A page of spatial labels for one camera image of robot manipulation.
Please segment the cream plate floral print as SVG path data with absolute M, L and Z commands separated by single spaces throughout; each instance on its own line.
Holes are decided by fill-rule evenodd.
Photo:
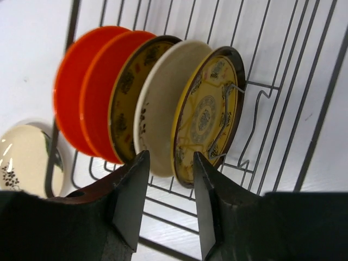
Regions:
M 141 89 L 134 115 L 136 153 L 148 150 L 150 173 L 171 177 L 171 128 L 184 88 L 200 62 L 212 51 L 205 42 L 184 40 L 158 59 Z

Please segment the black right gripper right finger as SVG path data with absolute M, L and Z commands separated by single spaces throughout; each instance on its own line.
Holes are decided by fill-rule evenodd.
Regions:
M 194 153 L 194 190 L 203 260 L 223 260 L 223 232 L 218 190 L 222 173 L 200 152 Z

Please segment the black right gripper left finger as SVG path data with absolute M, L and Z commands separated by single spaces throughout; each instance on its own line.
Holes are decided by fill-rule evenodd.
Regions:
M 150 153 L 145 150 L 107 175 L 111 181 L 107 222 L 133 252 L 138 246 L 149 174 Z

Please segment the cream plate black leaf print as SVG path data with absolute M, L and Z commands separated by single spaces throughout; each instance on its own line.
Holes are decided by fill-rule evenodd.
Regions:
M 1 137 L 1 189 L 46 198 L 49 136 L 32 125 L 18 125 Z

